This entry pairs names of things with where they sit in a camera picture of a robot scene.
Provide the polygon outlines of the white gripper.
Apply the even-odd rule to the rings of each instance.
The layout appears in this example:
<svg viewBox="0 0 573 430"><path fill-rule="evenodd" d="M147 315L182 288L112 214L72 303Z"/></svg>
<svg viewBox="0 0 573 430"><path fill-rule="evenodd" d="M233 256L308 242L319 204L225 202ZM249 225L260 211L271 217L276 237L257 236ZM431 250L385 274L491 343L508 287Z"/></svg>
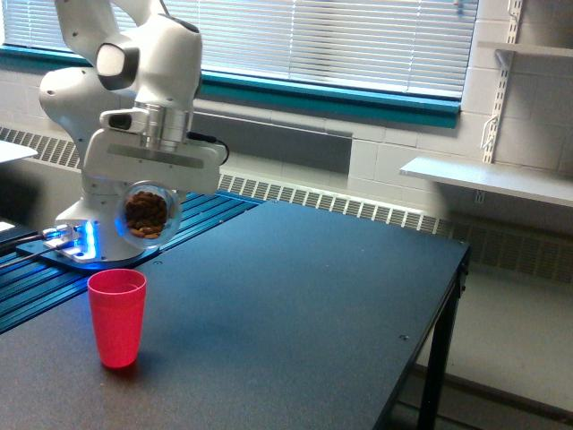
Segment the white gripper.
<svg viewBox="0 0 573 430"><path fill-rule="evenodd" d="M82 169L87 176L129 184L152 181L180 192L216 192L222 145L188 138L188 111L108 110L99 121Z"/></svg>

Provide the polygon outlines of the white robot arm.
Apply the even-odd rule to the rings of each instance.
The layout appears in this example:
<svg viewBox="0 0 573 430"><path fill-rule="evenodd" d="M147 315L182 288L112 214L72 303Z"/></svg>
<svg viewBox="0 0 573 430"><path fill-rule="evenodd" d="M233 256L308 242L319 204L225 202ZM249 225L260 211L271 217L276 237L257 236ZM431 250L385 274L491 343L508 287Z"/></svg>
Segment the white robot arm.
<svg viewBox="0 0 573 430"><path fill-rule="evenodd" d="M199 29L160 1L58 1L83 67L47 73L39 102L73 139L81 198L45 240L78 264L135 258L178 228L179 202L213 194L228 151L190 137L201 86Z"/></svg>

